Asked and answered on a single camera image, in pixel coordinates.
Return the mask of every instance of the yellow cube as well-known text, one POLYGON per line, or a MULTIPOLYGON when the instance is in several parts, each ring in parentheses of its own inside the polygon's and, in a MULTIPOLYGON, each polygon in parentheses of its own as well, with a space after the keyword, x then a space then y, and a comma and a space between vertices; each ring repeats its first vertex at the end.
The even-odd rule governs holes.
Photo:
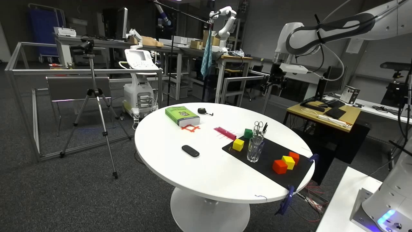
POLYGON ((236 139, 233 141, 233 146, 232 148, 240 152, 243 149, 243 145, 245 144, 245 141, 236 139))
POLYGON ((295 161, 293 160, 292 157, 290 156, 282 156, 283 162, 286 163, 288 166, 288 170, 293 170, 293 167, 295 166, 295 161))

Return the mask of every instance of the blue towel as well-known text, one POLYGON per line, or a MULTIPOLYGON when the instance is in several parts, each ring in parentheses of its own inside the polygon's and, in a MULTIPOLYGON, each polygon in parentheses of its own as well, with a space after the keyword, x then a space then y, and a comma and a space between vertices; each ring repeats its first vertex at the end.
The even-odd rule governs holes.
POLYGON ((212 46, 211 46, 212 29, 209 29, 209 36, 205 45, 205 52, 203 54, 202 68, 200 72, 203 75, 203 80, 209 74, 210 66, 212 66, 212 46))

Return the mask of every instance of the tripod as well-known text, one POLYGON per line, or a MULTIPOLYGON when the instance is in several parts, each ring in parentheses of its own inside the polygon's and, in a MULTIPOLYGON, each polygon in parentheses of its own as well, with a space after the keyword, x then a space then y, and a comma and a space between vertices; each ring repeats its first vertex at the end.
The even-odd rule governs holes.
MULTIPOLYGON (((93 62, 93 57, 94 54, 91 52, 93 50, 93 46, 94 46, 94 41, 93 40, 82 40, 83 42, 85 42, 84 44, 80 45, 80 46, 76 46, 76 47, 71 47, 72 51, 74 54, 86 54, 86 56, 89 59, 89 64, 90 64, 90 70, 91 70, 91 78, 93 81, 93 88, 90 88, 87 90, 86 93, 86 98, 84 99, 83 105, 80 108, 80 112, 77 115, 76 121, 73 123, 73 129, 70 132, 70 136, 69 139, 67 140, 63 150, 60 152, 60 158, 63 158, 65 153, 66 153, 66 149, 70 143, 70 140, 73 136, 74 131, 76 130, 77 124, 80 120, 80 117, 82 116, 84 107, 86 106, 87 102, 89 101, 89 98, 94 95, 94 97, 97 100, 97 105, 99 107, 99 112, 100 112, 100 118, 102 120, 102 125, 103 125, 103 136, 106 138, 106 142, 107 142, 107 147, 109 148, 109 154, 110 154, 110 159, 112 160, 112 165, 113 165, 113 173, 112 175, 115 177, 115 179, 118 178, 117 176, 117 171, 116 171, 116 167, 115 167, 115 163, 113 161, 113 156, 112 156, 112 151, 110 149, 110 143, 109 143, 109 138, 108 138, 108 132, 106 130, 106 125, 104 122, 104 117, 103 117, 103 112, 102 112, 102 107, 101 107, 101 99, 103 99, 103 101, 106 103, 106 106, 109 108, 109 112, 115 117, 116 120, 119 120, 119 117, 117 116, 117 114, 115 113, 115 111, 113 110, 112 106, 109 104, 108 100, 106 99, 106 97, 103 94, 103 91, 100 88, 97 88, 96 85, 96 77, 94 75, 94 62, 93 62)), ((127 134, 126 129, 123 127, 123 125, 119 122, 120 126, 122 127, 124 133, 127 135, 127 137, 129 138, 129 140, 131 140, 131 136, 129 134, 127 134)))

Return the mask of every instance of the black mat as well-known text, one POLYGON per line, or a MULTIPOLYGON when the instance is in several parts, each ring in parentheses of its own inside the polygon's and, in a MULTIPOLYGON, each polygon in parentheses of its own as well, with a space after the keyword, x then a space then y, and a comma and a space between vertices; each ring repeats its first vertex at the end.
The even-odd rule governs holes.
POLYGON ((288 185, 293 185, 296 191, 312 165, 312 162, 310 162, 307 157, 300 155, 298 165, 295 166, 293 170, 288 170, 285 174, 279 175, 272 169, 273 161, 282 159, 282 156, 288 156, 289 152, 292 152, 291 150, 268 139, 264 139, 265 145, 263 146, 259 160, 256 163, 252 163, 246 158, 249 140, 243 136, 239 139, 245 141, 245 145, 240 152, 232 149, 233 142, 222 147, 222 149, 286 189, 288 185))

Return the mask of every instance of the table pedestal base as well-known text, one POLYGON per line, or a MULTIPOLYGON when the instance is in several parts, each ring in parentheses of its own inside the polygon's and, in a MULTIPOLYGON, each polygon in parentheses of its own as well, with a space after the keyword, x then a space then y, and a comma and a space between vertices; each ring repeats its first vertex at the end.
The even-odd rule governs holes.
POLYGON ((170 209, 184 232, 242 232, 250 218, 249 204, 206 199, 175 188, 170 209))

